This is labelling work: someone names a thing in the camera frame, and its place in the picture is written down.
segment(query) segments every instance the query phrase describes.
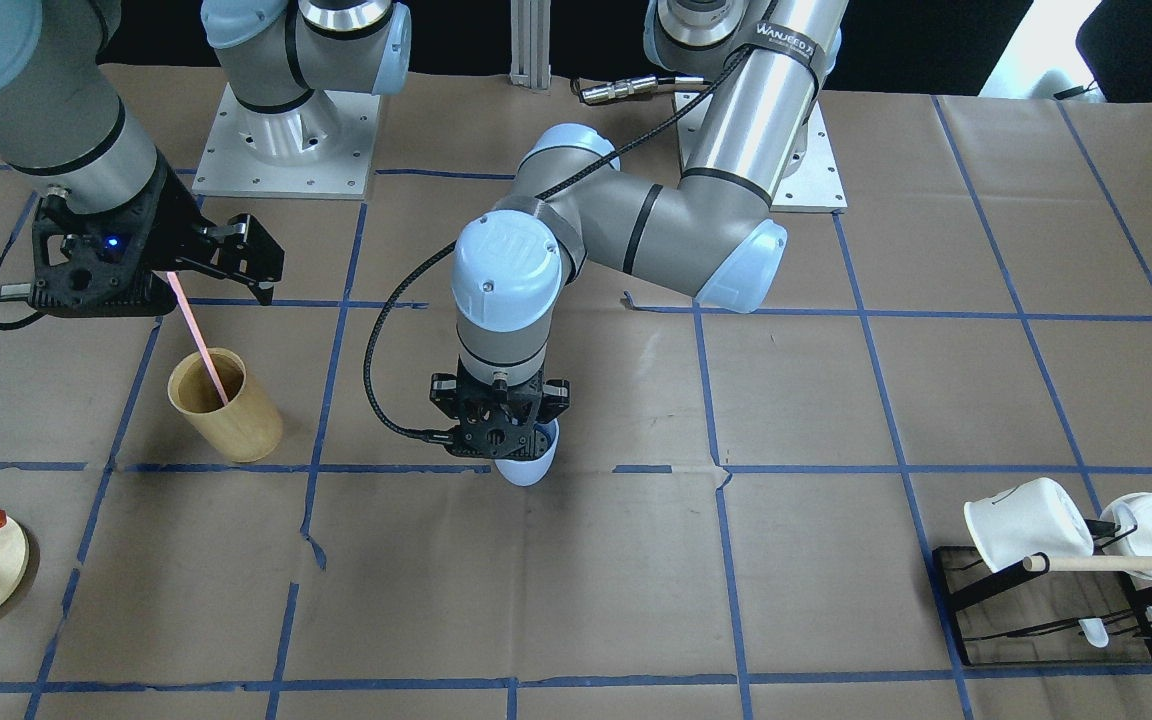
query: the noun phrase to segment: metal base plate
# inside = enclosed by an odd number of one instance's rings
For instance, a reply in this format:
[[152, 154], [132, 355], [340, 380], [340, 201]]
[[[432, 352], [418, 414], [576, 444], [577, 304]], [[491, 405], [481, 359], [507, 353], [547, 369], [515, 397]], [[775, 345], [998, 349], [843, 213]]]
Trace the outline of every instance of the metal base plate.
[[[681, 109], [696, 97], [695, 92], [675, 92], [673, 108]], [[705, 113], [708, 111], [708, 97], [695, 109], [679, 120], [679, 167], [685, 167], [687, 158], [696, 143], [696, 134], [700, 131]], [[803, 156], [799, 168], [778, 184], [772, 197], [772, 210], [778, 213], [833, 213], [847, 210], [847, 192], [842, 190], [842, 176], [838, 173], [838, 164], [833, 159], [833, 146], [829, 145], [829, 134], [824, 128], [824, 115], [820, 105], [812, 108], [808, 120], [808, 151]]]
[[198, 160], [194, 192], [222, 197], [314, 197], [362, 200], [371, 176], [371, 156], [380, 97], [328, 91], [342, 114], [346, 136], [334, 156], [309, 165], [270, 165], [257, 158], [238, 132], [238, 100], [225, 86], [207, 146]]

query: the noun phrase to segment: bolt hole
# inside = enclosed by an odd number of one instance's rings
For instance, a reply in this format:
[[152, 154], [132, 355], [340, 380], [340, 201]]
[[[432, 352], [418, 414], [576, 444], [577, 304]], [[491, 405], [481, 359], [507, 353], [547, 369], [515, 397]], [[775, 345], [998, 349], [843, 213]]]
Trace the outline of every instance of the bolt hole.
[[75, 270], [69, 273], [69, 288], [70, 290], [83, 291], [88, 289], [88, 286], [92, 283], [92, 274], [88, 270]]

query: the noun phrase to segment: table surface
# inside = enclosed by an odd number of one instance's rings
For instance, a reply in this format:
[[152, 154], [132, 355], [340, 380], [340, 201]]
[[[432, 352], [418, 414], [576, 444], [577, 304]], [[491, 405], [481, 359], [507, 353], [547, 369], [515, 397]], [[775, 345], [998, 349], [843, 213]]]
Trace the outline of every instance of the table surface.
[[[188, 176], [219, 70], [105, 71]], [[0, 506], [38, 556], [0, 611], [0, 717], [1152, 717], [1152, 665], [964, 670], [929, 577], [965, 501], [1152, 491], [1152, 106], [826, 92], [849, 210], [776, 215], [755, 314], [586, 270], [550, 342], [558, 460], [516, 488], [385, 432], [361, 361], [545, 128], [669, 114], [558, 88], [414, 74], [365, 204], [204, 202], [287, 249], [274, 306], [187, 283], [283, 411], [259, 465], [172, 410], [179, 314], [0, 333]], [[675, 183], [675, 146], [623, 169]], [[31, 276], [31, 206], [0, 161], [0, 283]], [[376, 356], [402, 424], [448, 424], [448, 279]]]

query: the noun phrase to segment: pink straw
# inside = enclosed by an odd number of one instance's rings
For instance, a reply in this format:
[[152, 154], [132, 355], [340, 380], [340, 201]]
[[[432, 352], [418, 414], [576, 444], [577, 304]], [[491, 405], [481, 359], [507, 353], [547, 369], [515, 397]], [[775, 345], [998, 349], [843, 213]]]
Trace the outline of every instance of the pink straw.
[[168, 270], [165, 274], [168, 278], [168, 283], [172, 285], [172, 291], [177, 294], [180, 313], [184, 316], [184, 323], [189, 325], [189, 334], [192, 334], [194, 343], [198, 346], [198, 355], [202, 356], [202, 364], [207, 366], [207, 374], [211, 376], [211, 382], [215, 385], [215, 392], [220, 393], [220, 406], [228, 406], [229, 396], [225, 395], [225, 387], [220, 384], [220, 374], [217, 373], [217, 365], [211, 361], [211, 353], [207, 353], [207, 343], [202, 342], [202, 331], [198, 329], [198, 320], [195, 318], [192, 309], [189, 309], [189, 300], [184, 296], [184, 288], [180, 287], [180, 278], [172, 270]]

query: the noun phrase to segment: wooden dowel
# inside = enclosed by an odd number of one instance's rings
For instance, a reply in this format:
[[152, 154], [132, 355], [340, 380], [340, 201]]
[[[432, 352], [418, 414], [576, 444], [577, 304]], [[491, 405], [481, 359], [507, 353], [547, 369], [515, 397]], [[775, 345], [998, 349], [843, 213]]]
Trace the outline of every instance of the wooden dowel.
[[1030, 573], [1062, 571], [1137, 571], [1152, 573], [1152, 556], [1127, 558], [1121, 555], [1093, 555], [1091, 558], [1046, 558], [1030, 555], [1023, 560]]

